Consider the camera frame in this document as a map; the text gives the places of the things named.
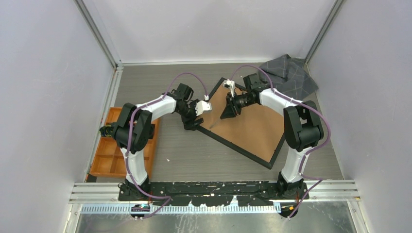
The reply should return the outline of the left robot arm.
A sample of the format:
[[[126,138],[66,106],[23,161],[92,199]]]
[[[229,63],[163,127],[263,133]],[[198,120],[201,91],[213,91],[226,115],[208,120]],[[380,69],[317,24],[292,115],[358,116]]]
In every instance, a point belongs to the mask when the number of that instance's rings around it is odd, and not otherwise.
[[[123,154],[126,180],[133,184],[130,194],[136,200],[143,201],[149,195],[144,148],[153,132],[152,121],[167,114],[178,113],[185,130],[196,130],[203,119],[197,116],[195,106],[199,100],[191,100],[193,93],[191,87],[181,83],[177,89],[152,101],[143,104],[126,103],[122,107],[111,136]]]

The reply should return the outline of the black picture frame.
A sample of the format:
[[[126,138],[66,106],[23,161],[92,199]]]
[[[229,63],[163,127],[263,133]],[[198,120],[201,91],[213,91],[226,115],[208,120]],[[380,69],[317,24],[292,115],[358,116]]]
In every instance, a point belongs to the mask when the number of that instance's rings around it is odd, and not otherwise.
[[[212,111],[202,114],[197,130],[250,160],[271,169],[281,151],[284,138],[283,116],[259,104],[242,109],[234,118],[221,119],[228,90],[220,78],[209,94]]]

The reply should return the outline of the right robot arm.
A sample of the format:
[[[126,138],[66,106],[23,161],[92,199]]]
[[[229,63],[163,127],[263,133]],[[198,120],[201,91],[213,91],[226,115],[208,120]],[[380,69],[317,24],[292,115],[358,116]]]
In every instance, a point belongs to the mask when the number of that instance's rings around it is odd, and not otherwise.
[[[240,95],[235,93],[233,80],[223,81],[223,87],[229,92],[220,118],[234,118],[241,114],[242,108],[253,104],[266,106],[283,116],[284,137],[289,149],[275,189],[281,198],[290,199],[303,187],[306,158],[324,137],[321,115],[315,105],[280,93],[272,82],[264,83],[257,74],[248,75],[243,81],[246,92]]]

